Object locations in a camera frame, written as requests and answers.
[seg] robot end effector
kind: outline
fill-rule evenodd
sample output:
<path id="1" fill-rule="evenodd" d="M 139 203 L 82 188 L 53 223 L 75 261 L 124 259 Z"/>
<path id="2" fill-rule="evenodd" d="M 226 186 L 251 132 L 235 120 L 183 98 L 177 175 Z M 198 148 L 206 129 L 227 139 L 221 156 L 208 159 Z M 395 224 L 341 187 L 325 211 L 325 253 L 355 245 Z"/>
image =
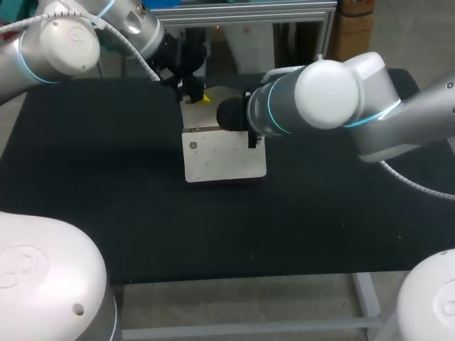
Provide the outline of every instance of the robot end effector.
<path id="1" fill-rule="evenodd" d="M 455 136 L 455 72 L 405 101 L 399 98 L 377 53 L 344 63 L 320 60 L 269 82 L 273 73 L 236 110 L 245 118 L 232 118 L 232 103 L 220 105 L 222 128 L 273 136 L 344 127 L 367 162 L 387 160 Z M 239 121 L 244 122 L 241 129 Z"/>

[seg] black tabletop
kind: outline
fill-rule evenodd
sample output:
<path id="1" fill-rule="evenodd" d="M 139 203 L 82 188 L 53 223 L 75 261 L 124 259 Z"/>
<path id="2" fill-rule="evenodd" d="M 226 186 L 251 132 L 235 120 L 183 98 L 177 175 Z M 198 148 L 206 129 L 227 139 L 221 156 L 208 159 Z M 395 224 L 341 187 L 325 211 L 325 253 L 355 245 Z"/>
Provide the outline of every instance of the black tabletop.
<path id="1" fill-rule="evenodd" d="M 391 75 L 402 98 L 418 91 Z M 455 193 L 447 142 L 391 164 Z M 262 179 L 186 183 L 171 90 L 73 80 L 28 94 L 0 161 L 0 210 L 79 227 L 114 284 L 402 270 L 455 247 L 455 202 L 363 163 L 342 129 L 267 139 L 267 165 Z"/>

